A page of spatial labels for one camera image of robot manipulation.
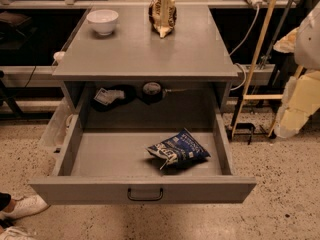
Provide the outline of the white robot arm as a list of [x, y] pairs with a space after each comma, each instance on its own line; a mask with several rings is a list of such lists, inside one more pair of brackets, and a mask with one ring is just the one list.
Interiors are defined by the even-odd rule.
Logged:
[[320, 2], [299, 27], [276, 42], [274, 49], [293, 53], [295, 63], [306, 69], [302, 76], [289, 78], [276, 115], [275, 134], [288, 138], [320, 108]]

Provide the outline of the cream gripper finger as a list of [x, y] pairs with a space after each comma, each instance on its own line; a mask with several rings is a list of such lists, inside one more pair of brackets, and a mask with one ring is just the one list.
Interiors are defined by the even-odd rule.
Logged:
[[296, 135], [309, 117], [320, 108], [320, 71], [308, 70], [286, 84], [276, 115], [275, 134], [280, 138]]
[[273, 45], [273, 49], [280, 53], [293, 53], [296, 46], [297, 32], [298, 28], [291, 30]]

